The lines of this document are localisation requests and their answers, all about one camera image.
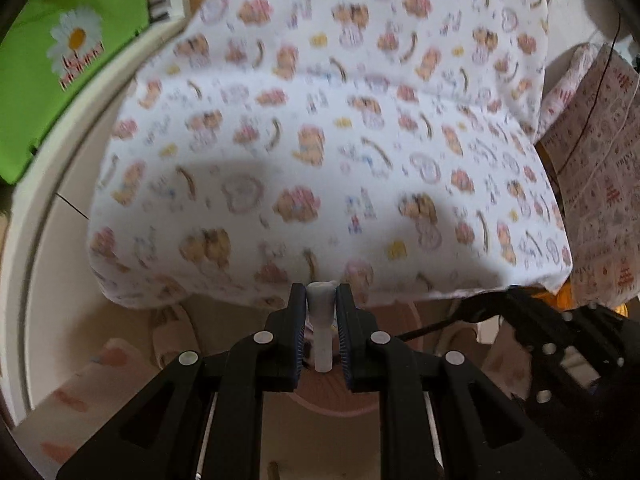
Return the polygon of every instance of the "black cable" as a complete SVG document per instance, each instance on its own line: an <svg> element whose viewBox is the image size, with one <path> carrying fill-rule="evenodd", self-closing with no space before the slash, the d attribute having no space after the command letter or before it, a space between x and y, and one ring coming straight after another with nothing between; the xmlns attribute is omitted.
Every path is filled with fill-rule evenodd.
<svg viewBox="0 0 640 480"><path fill-rule="evenodd" d="M602 72L602 77L600 78L600 83L598 84L598 89L596 90L596 98L593 100L593 105L591 106L591 110L589 110L589 115L587 116L587 120L584 123L584 128L582 129L582 131L580 132L580 135L576 139L574 146L572 147L571 151L569 152L569 156L566 158L566 161L561 166L560 170L556 173L556 175L558 176L558 180L560 180L561 173L564 171L564 168L566 168L566 165L571 160L571 157L574 155L574 152L575 152L576 148L578 147L578 144L582 140L582 137L584 136L584 133L587 131L587 126L589 126L589 120L591 119L591 115L593 114L593 111L595 110L596 104L598 103L598 96L600 95L600 89L602 88L602 83L604 82L604 76L607 75L607 69L609 68L609 65L611 64L611 58L613 58L613 49L616 46L616 41L618 40L618 36L620 35L620 28L621 27L622 27L622 16L620 16L620 14L618 14L618 30L616 30L616 35L613 37L613 42L611 43L611 49L609 50L609 58L607 59L607 64L605 65L604 70Z"/></svg>
<svg viewBox="0 0 640 480"><path fill-rule="evenodd" d="M423 335L427 335L432 332L437 332L438 330L442 330L443 328L446 328L447 326L454 324L456 321L457 319L453 317L447 317L447 319L443 319L442 321L439 321L432 325L423 326L422 328L419 328L417 330L411 330L411 332L405 332L396 337L400 341L411 341L413 339L418 339Z"/></svg>

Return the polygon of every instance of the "yellow object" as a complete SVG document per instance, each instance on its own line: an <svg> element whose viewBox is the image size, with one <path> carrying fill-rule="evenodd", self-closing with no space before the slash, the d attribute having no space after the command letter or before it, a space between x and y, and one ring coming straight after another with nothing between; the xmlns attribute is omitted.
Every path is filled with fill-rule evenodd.
<svg viewBox="0 0 640 480"><path fill-rule="evenodd" d="M160 156L162 158L167 158L168 156L174 156L176 153L178 153L178 146L176 146L173 142L165 146L162 150L160 150Z"/></svg>
<svg viewBox="0 0 640 480"><path fill-rule="evenodd" d="M393 260L402 260L406 258L406 246L402 240L396 240L386 248L386 256Z"/></svg>
<svg viewBox="0 0 640 480"><path fill-rule="evenodd" d="M353 124L351 124L351 119L348 117L338 117L334 124L337 128L351 128Z"/></svg>
<svg viewBox="0 0 640 480"><path fill-rule="evenodd" d="M572 308L576 308L577 306L574 304L574 295L571 291L570 282L566 282L555 296L550 292L540 292L539 294L534 294L533 297L537 298L538 300L542 300L549 306L552 306L561 311L571 310ZM613 311L617 314L620 314L620 316L629 317L629 312L625 303L617 306L613 309Z"/></svg>
<svg viewBox="0 0 640 480"><path fill-rule="evenodd" d="M315 36L309 38L309 43L311 44L311 46L314 46L316 48L322 48L327 45L328 40L326 34L324 32L321 32L320 34L316 34Z"/></svg>

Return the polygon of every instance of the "baby blanket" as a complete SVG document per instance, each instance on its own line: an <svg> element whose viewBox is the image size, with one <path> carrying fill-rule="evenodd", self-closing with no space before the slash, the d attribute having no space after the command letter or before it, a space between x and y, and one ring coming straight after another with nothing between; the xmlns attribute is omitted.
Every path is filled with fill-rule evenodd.
<svg viewBox="0 0 640 480"><path fill-rule="evenodd" d="M557 290L532 145L546 0L206 0L113 128L88 250L110 300L277 308Z"/></svg>

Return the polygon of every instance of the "pink cloth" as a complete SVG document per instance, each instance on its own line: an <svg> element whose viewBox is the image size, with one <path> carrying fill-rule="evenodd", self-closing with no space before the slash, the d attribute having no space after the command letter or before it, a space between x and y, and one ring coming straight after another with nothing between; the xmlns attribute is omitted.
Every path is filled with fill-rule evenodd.
<svg viewBox="0 0 640 480"><path fill-rule="evenodd" d="M43 479L53 480L63 463L157 373L137 348L111 339L20 423L14 439Z"/></svg>
<svg viewBox="0 0 640 480"><path fill-rule="evenodd" d="M576 48L569 70L562 76L554 89L542 99L538 133L532 142L538 142L542 139L568 107L599 51L600 48L593 43L585 43Z"/></svg>

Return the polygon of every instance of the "printed fabric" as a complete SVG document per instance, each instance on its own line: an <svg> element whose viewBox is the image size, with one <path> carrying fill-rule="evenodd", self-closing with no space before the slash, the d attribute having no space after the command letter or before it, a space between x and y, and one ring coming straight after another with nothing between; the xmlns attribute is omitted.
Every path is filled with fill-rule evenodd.
<svg viewBox="0 0 640 480"><path fill-rule="evenodd" d="M545 0L206 0L140 69L88 250L110 300L267 308L555 291L572 267L531 143Z"/></svg>

